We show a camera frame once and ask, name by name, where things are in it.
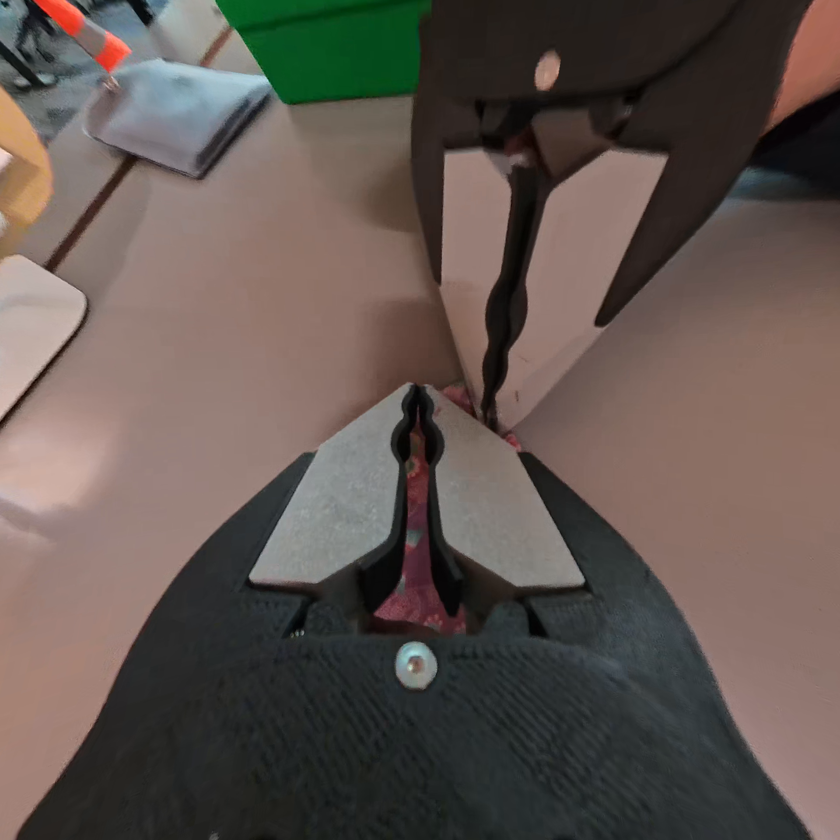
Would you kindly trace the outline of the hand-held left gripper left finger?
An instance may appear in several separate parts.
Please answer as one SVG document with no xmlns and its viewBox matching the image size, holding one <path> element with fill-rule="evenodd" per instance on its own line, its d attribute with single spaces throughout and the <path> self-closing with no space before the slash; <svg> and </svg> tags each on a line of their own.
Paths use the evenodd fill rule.
<svg viewBox="0 0 840 840">
<path fill-rule="evenodd" d="M 249 582 L 373 614 L 403 573 L 406 462 L 418 387 L 398 388 L 323 443 L 272 529 Z"/>
</svg>

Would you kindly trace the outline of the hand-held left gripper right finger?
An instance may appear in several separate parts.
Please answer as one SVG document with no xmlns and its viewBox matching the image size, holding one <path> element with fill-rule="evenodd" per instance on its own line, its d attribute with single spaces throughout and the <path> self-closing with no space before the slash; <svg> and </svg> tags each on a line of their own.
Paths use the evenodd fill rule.
<svg viewBox="0 0 840 840">
<path fill-rule="evenodd" d="M 428 385 L 424 437 L 432 575 L 448 614 L 585 586 L 514 447 Z"/>
</svg>

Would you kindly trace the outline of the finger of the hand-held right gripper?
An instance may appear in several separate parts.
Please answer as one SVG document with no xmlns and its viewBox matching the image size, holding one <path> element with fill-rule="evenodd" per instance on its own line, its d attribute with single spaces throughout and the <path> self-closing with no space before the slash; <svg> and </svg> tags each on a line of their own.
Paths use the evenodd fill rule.
<svg viewBox="0 0 840 840">
<path fill-rule="evenodd" d="M 508 156 L 511 205 L 489 294 L 489 426 L 508 431 L 602 329 L 595 325 L 664 173 L 589 124 L 533 124 Z"/>
<path fill-rule="evenodd" d="M 511 187 L 497 155 L 484 150 L 446 153 L 440 294 L 465 388 L 478 415 L 488 347 L 487 300 L 501 273 L 510 207 Z"/>
</svg>

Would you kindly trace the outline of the person's right forearm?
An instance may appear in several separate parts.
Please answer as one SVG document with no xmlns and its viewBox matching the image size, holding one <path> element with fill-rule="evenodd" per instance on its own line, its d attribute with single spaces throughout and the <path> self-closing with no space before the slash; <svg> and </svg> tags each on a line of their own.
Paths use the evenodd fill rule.
<svg viewBox="0 0 840 840">
<path fill-rule="evenodd" d="M 794 36 L 764 131 L 839 88 L 839 1 L 814 1 Z"/>
</svg>

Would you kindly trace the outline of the green box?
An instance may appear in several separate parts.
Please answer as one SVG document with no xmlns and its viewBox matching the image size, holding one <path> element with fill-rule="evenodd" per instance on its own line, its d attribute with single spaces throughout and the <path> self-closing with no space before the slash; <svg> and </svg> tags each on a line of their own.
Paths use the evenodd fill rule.
<svg viewBox="0 0 840 840">
<path fill-rule="evenodd" d="M 411 95 L 428 1 L 216 1 L 287 105 Z"/>
</svg>

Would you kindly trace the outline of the grey notebook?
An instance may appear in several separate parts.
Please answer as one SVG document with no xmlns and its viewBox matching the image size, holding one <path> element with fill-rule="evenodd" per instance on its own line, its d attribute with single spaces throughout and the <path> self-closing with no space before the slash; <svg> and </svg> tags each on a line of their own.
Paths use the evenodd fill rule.
<svg viewBox="0 0 840 840">
<path fill-rule="evenodd" d="M 263 76 L 150 59 L 101 84 L 82 129 L 111 150 L 200 180 L 273 94 Z"/>
</svg>

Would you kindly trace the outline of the pale rounded board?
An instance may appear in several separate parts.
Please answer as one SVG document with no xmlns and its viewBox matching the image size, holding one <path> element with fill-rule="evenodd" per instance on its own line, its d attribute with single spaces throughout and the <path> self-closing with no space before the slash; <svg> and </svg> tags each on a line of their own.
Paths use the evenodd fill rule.
<svg viewBox="0 0 840 840">
<path fill-rule="evenodd" d="M 1 419 L 76 335 L 88 299 L 22 255 L 1 263 Z"/>
</svg>

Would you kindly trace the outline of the tan wooden chair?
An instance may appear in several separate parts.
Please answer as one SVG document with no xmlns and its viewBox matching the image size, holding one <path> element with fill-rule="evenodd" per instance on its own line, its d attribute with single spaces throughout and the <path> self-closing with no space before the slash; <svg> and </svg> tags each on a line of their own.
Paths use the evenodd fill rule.
<svg viewBox="0 0 840 840">
<path fill-rule="evenodd" d="M 54 193 L 46 147 L 15 100 L 1 90 L 1 258 L 18 252 Z"/>
</svg>

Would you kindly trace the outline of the black office chair base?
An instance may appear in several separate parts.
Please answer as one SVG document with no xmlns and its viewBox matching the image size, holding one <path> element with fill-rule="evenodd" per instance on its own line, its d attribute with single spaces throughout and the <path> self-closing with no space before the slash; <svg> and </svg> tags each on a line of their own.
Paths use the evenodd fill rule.
<svg viewBox="0 0 840 840">
<path fill-rule="evenodd" d="M 14 73 L 12 85 L 15 89 L 50 89 L 57 85 L 58 79 L 47 71 L 35 68 L 35 58 L 44 62 L 54 62 L 54 56 L 41 43 L 43 38 L 51 39 L 56 29 L 49 16 L 31 1 L 1 2 L 2 9 L 12 13 L 20 6 L 21 14 L 14 20 L 17 23 L 16 35 L 11 46 L 1 43 L 1 58 Z"/>
</svg>

